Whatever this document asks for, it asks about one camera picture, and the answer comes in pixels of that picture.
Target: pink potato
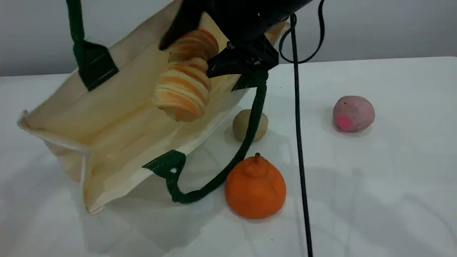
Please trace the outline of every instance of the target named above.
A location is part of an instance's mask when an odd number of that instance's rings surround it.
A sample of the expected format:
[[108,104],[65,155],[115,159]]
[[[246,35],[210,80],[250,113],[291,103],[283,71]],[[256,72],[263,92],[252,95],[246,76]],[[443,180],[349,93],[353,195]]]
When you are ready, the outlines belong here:
[[345,132],[358,132],[370,126],[374,121],[374,108],[361,96],[344,96],[333,108],[336,126]]

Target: small round potato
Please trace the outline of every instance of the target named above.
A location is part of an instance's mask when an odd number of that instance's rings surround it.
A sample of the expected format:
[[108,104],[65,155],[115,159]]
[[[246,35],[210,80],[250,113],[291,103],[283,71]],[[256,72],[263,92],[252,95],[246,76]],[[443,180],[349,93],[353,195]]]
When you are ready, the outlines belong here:
[[[246,136],[246,131],[248,130],[249,124],[249,115],[251,114],[251,110],[246,109],[239,112],[235,118],[233,119],[232,128],[233,134],[238,141],[243,141]],[[262,113],[260,118],[259,127],[257,128],[257,132],[255,133],[254,142],[259,141],[266,133],[268,128],[268,118],[265,114]]]
[[345,132],[358,132],[368,128],[374,117],[373,105],[361,96],[344,96],[333,108],[335,124]]

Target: pink spot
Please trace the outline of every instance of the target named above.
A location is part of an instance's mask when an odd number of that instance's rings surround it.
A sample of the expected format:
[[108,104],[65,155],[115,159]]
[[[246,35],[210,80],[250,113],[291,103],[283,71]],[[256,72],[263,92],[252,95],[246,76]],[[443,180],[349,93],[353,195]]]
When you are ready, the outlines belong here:
[[352,127],[352,120],[346,115],[340,115],[336,117],[336,124],[344,131],[349,131]]

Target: green bag handle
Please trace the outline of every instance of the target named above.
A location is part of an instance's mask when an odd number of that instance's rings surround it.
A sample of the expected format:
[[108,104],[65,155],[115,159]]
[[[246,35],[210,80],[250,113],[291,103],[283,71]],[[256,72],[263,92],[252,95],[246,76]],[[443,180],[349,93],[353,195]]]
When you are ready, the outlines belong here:
[[113,77],[119,69],[114,64],[108,48],[84,40],[84,24],[80,0],[66,0],[73,53],[79,67],[81,80],[87,90],[96,89]]
[[262,116],[263,103],[265,101],[266,95],[267,77],[268,73],[266,71],[262,71],[261,74],[251,76],[250,81],[244,81],[242,83],[243,85],[237,83],[237,85],[234,87],[234,89],[253,87],[253,85],[256,85],[257,87],[254,102],[252,103],[251,114],[249,116],[249,124],[246,131],[246,137],[244,138],[238,152],[235,154],[229,164],[210,182],[208,182],[208,184],[203,186],[201,189],[188,193],[183,193],[179,189],[178,180],[184,168],[184,164],[186,163],[186,155],[175,150],[165,153],[143,166],[143,168],[151,170],[166,180],[167,189],[171,195],[173,202],[193,203],[202,199],[214,191],[216,188],[221,186],[232,169],[235,168],[235,166],[240,161],[244,160],[246,153],[248,152],[248,149],[254,140],[257,128],[259,127],[260,118]]

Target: tote bag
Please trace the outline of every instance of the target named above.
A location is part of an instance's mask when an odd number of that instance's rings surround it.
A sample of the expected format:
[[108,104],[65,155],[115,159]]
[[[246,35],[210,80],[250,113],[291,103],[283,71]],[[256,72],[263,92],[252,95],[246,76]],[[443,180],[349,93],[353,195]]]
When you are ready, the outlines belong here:
[[[31,112],[24,111],[18,125],[41,138],[68,176],[80,183],[81,199],[89,214],[154,174],[165,179],[174,202],[195,202],[224,182],[252,143],[266,95],[266,71],[243,76],[239,82],[240,75],[212,78],[206,113],[191,123],[176,122],[154,106],[151,99],[156,80],[169,56],[158,50],[158,44],[180,3],[171,2],[106,48],[84,40],[80,0],[67,0],[79,69],[45,102]],[[227,38],[210,16],[202,16],[200,27],[215,36],[220,51],[226,46]],[[285,27],[286,23],[272,27],[266,33],[270,42],[276,42]],[[256,95],[240,149],[208,184],[181,192],[177,183],[185,170],[186,155],[221,123],[250,87],[256,87]]]

